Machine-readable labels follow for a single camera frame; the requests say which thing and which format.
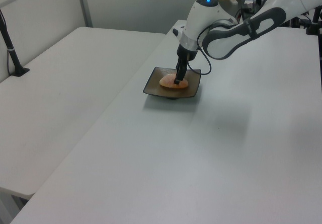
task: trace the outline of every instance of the square plate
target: square plate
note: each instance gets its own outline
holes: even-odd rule
[[[169,99],[194,97],[198,91],[201,76],[199,74],[194,73],[191,70],[187,70],[185,75],[185,79],[189,83],[187,88],[171,89],[160,86],[159,81],[162,79],[162,77],[166,76],[167,74],[176,73],[176,69],[155,67],[149,80],[145,85],[143,92],[148,95],[166,97]]]

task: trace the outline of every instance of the gray wall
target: gray wall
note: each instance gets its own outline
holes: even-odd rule
[[[1,10],[22,65],[85,25],[79,0],[16,0]],[[8,77],[6,61],[7,47],[0,36],[0,82]]]
[[[166,33],[195,0],[85,0],[93,27]]]

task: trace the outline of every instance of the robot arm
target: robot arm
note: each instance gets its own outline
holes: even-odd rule
[[[208,56],[214,59],[226,59],[239,47],[321,4],[322,0],[267,0],[257,14],[236,25],[236,20],[215,0],[197,0],[191,8],[182,32],[174,30],[174,33],[178,32],[177,37],[180,38],[175,83],[178,84],[183,79],[188,61],[193,60],[197,54],[197,37],[214,22],[228,28],[213,25],[215,28],[206,30],[201,35],[200,41]]]

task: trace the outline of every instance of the white desk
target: white desk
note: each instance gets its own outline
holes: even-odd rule
[[[278,28],[212,60],[195,98],[142,93],[177,47],[168,34],[13,224],[322,222],[317,38]]]
[[[165,35],[78,28],[0,84],[0,191],[30,198]]]

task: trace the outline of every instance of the white table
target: white table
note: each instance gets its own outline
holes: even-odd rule
[[[278,28],[212,60],[195,98],[142,93],[177,47],[168,34],[13,224],[322,222],[317,38]]]
[[[0,84],[0,191],[30,198],[164,34],[78,28]]]

